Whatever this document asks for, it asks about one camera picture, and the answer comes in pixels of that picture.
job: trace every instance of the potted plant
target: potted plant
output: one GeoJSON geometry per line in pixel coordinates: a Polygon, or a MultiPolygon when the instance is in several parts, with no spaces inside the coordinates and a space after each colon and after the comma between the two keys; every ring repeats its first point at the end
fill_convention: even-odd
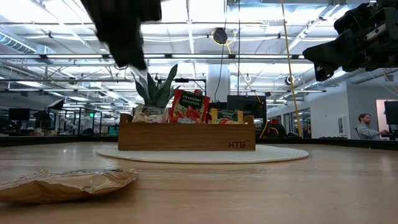
{"type": "Polygon", "coordinates": [[[132,122],[145,123],[164,123],[167,119],[168,111],[165,110],[167,103],[174,96],[172,81],[177,74],[178,65],[174,65],[169,75],[162,84],[158,84],[148,73],[147,80],[138,75],[138,79],[132,73],[136,83],[138,94],[144,99],[144,105],[139,105],[134,113],[132,122]]]}

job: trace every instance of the person sitting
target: person sitting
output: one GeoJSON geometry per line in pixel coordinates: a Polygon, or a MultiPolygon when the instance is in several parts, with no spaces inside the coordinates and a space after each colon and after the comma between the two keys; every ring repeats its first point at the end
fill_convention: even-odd
{"type": "Polygon", "coordinates": [[[360,114],[358,117],[359,124],[355,127],[358,136],[366,140],[380,140],[381,134],[387,134],[387,130],[376,131],[371,126],[371,115],[368,113],[360,114]]]}

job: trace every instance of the computer monitor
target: computer monitor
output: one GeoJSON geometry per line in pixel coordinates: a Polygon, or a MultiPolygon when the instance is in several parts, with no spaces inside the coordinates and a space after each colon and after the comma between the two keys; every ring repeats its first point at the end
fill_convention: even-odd
{"type": "Polygon", "coordinates": [[[388,125],[398,124],[398,101],[385,101],[386,121],[388,125]]]}
{"type": "Polygon", "coordinates": [[[28,121],[30,118],[29,108],[9,108],[8,119],[11,121],[28,121]]]}
{"type": "Polygon", "coordinates": [[[227,96],[227,107],[229,110],[241,110],[243,115],[253,115],[255,118],[267,117],[267,107],[266,107],[266,96],[259,96],[260,100],[263,102],[261,104],[257,96],[227,96]]]}

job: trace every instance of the desk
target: desk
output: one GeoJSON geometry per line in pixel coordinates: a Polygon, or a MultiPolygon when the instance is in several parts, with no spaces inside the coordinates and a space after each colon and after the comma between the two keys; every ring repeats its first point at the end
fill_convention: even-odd
{"type": "Polygon", "coordinates": [[[110,159],[114,142],[0,148],[0,180],[51,172],[138,167],[138,180],[85,202],[0,204],[0,223],[396,223],[398,152],[321,145],[292,162],[156,164],[110,159]]]}

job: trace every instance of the wooden tray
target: wooden tray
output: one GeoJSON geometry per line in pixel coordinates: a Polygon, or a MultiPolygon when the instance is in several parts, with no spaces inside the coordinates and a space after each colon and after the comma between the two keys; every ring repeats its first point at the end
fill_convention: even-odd
{"type": "Polygon", "coordinates": [[[156,124],[120,122],[120,151],[254,151],[249,124],[156,124]]]}

